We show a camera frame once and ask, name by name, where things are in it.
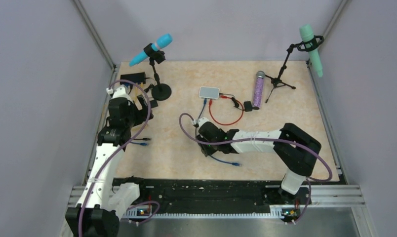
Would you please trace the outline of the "white network switch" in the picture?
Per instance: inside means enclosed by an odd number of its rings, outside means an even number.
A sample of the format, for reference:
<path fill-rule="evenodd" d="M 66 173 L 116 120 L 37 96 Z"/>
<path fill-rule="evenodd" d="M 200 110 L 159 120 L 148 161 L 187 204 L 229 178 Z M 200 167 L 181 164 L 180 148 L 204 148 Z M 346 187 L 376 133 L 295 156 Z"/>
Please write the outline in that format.
<path fill-rule="evenodd" d="M 199 89 L 198 96 L 206 99 L 218 99 L 220 95 L 220 88 L 202 86 Z"/>

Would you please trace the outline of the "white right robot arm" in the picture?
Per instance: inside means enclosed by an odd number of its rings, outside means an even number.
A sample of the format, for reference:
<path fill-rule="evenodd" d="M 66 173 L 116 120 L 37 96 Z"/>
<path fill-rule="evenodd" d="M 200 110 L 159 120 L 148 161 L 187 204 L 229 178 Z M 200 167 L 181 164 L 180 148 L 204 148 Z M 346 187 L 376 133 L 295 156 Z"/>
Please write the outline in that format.
<path fill-rule="evenodd" d="M 205 156 L 215 152 L 241 154 L 249 152 L 276 153 L 287 166 L 278 196 L 284 203 L 293 203 L 304 180 L 312 175 L 321 150 L 321 143 L 293 123 L 279 130 L 246 132 L 239 129 L 224 131 L 207 118 L 196 121 L 196 139 Z"/>

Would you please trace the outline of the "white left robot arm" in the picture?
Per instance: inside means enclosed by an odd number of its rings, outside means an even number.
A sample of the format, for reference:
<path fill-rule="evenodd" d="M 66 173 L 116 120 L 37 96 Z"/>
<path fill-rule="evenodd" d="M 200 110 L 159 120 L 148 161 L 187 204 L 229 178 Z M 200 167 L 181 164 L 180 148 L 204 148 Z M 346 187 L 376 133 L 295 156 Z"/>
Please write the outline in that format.
<path fill-rule="evenodd" d="M 97 135 L 91 173 L 77 203 L 65 215 L 75 237 L 115 237 L 129 206 L 133 202 L 144 203 L 148 196 L 147 190 L 135 183 L 122 184 L 115 192 L 112 187 L 124 144 L 132 140 L 132 128 L 151 119 L 152 112 L 142 96 L 142 108 L 137 108 L 124 85 L 109 89 L 108 93 L 108 117 Z"/>

